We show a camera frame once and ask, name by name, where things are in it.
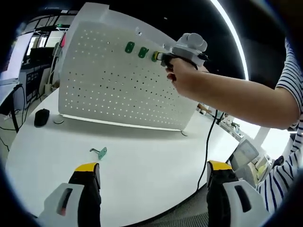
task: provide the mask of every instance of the person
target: person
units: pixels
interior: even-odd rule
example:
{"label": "person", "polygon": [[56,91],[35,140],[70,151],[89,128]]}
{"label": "person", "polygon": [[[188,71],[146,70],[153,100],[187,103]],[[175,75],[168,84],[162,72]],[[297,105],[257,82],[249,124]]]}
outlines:
{"label": "person", "polygon": [[196,70],[179,58],[170,61],[173,71],[166,69],[167,77],[178,93],[187,98],[260,126],[297,128],[288,158],[282,165],[275,166],[256,187],[270,213],[281,204],[302,162],[302,73],[287,40],[285,48],[285,65],[275,89],[252,81],[215,75],[206,72],[205,68],[204,71]]}

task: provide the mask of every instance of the gray carpet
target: gray carpet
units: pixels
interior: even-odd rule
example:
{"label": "gray carpet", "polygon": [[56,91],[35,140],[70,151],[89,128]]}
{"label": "gray carpet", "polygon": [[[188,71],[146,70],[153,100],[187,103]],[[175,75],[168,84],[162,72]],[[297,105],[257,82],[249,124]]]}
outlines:
{"label": "gray carpet", "polygon": [[192,198],[178,205],[168,214],[139,227],[207,227],[208,213],[206,185]]}

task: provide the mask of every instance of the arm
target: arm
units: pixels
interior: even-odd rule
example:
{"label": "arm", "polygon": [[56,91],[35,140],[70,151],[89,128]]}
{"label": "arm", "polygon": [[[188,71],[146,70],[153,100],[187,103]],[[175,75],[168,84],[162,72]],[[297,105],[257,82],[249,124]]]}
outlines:
{"label": "arm", "polygon": [[197,71],[181,59],[170,63],[176,77],[172,83],[183,96],[265,127],[284,129],[299,119],[298,104],[284,88],[273,90],[255,82]]}

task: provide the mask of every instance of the striped shirt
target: striped shirt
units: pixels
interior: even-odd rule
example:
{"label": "striped shirt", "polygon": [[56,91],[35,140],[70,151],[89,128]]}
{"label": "striped shirt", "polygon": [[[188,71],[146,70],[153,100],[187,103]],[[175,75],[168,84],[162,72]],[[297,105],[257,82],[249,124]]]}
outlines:
{"label": "striped shirt", "polygon": [[279,207],[286,192],[291,186],[294,177],[297,174],[298,167],[302,163],[301,146],[303,142],[303,108],[302,108],[302,85],[303,75],[295,59],[294,52],[287,40],[285,40],[286,61],[280,80],[276,87],[282,87],[288,90],[295,98],[299,110],[300,119],[292,128],[297,128],[294,143],[290,149],[288,158],[281,166],[275,166],[266,179],[259,183],[256,190],[263,197],[266,209],[270,213]]}

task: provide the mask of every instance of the sleeve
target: sleeve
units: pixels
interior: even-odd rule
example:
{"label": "sleeve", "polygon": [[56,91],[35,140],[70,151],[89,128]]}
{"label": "sleeve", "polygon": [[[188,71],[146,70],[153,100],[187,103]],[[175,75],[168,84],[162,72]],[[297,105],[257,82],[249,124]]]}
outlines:
{"label": "sleeve", "polygon": [[302,72],[299,64],[294,56],[294,51],[292,50],[289,42],[285,39],[286,48],[286,60],[284,62],[284,68],[282,70],[281,77],[276,85],[276,87],[282,87],[288,90],[295,98],[300,115],[302,112]]}

